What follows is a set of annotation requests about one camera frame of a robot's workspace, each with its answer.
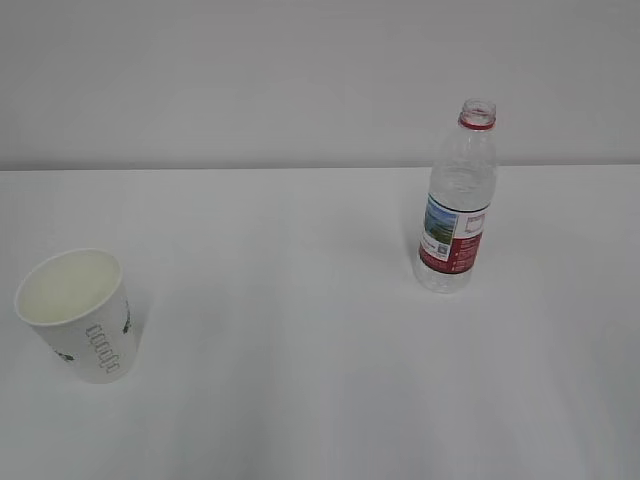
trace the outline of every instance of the table surface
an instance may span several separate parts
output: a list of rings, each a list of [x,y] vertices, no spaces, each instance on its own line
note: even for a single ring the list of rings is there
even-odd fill
[[[0,168],[640,160],[637,0],[4,0]]]
[[[0,476],[639,478],[640,166],[502,168],[453,296],[412,276],[428,173],[0,174]],[[140,335],[110,385],[12,311],[83,246]]]

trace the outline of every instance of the water in bottle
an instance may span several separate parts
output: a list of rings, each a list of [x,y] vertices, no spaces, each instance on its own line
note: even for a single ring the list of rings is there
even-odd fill
[[[495,120],[493,103],[467,100],[431,170],[414,270],[435,292],[455,292],[471,277],[496,186]]]

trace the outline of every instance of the cup rim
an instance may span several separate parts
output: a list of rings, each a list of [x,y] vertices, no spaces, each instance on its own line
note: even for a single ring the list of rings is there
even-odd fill
[[[111,290],[109,292],[108,295],[106,295],[104,297],[104,299],[102,299],[102,301],[100,301],[99,303],[97,303],[96,305],[94,305],[93,307],[91,307],[90,309],[82,312],[79,315],[76,315],[75,317],[71,317],[65,320],[62,320],[60,322],[53,322],[53,323],[37,323],[37,322],[33,322],[31,320],[29,320],[28,318],[26,318],[24,315],[22,315],[22,313],[20,312],[20,308],[19,308],[19,299],[20,299],[20,294],[22,293],[22,291],[24,290],[24,287],[27,285],[27,282],[29,281],[29,279],[38,271],[40,270],[42,267],[44,267],[45,265],[47,265],[49,262],[53,262],[54,260],[57,260],[61,257],[65,257],[67,255],[72,255],[75,253],[86,253],[86,252],[97,252],[103,255],[106,255],[107,257],[109,257],[111,260],[116,262],[116,265],[118,266],[118,279],[113,287],[113,290]],[[41,261],[39,264],[37,264],[35,267],[33,267],[31,269],[31,271],[24,277],[24,279],[22,280],[22,282],[20,282],[20,286],[18,287],[18,290],[16,291],[16,294],[13,298],[13,309],[15,310],[16,314],[18,315],[18,317],[20,317],[20,320],[22,320],[23,322],[33,326],[33,327],[38,327],[38,328],[47,328],[47,327],[59,327],[62,325],[67,325],[69,323],[73,323],[77,320],[80,320],[82,318],[85,318],[87,315],[92,314],[93,312],[97,311],[98,309],[100,309],[103,305],[105,305],[112,297],[113,295],[116,293],[116,291],[118,290],[118,288],[120,288],[120,285],[122,284],[122,277],[123,277],[123,272],[122,272],[122,265],[120,264],[120,262],[118,261],[118,259],[115,257],[115,255],[107,252],[106,250],[102,250],[100,248],[75,248],[73,250],[67,250],[65,252],[61,252],[61,253],[57,253],[49,258],[46,258],[45,260]]]

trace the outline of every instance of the white wall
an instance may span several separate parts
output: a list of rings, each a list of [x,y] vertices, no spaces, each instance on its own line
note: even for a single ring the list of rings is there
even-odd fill
[[[0,168],[640,160],[636,0],[4,0]]]

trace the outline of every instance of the cup logo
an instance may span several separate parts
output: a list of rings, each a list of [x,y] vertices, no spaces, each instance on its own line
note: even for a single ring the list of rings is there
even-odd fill
[[[115,372],[120,368],[118,355],[113,353],[111,344],[107,341],[107,336],[102,331],[101,325],[93,325],[85,330],[85,334],[89,337],[89,343],[93,346],[100,368],[104,368],[106,373]]]

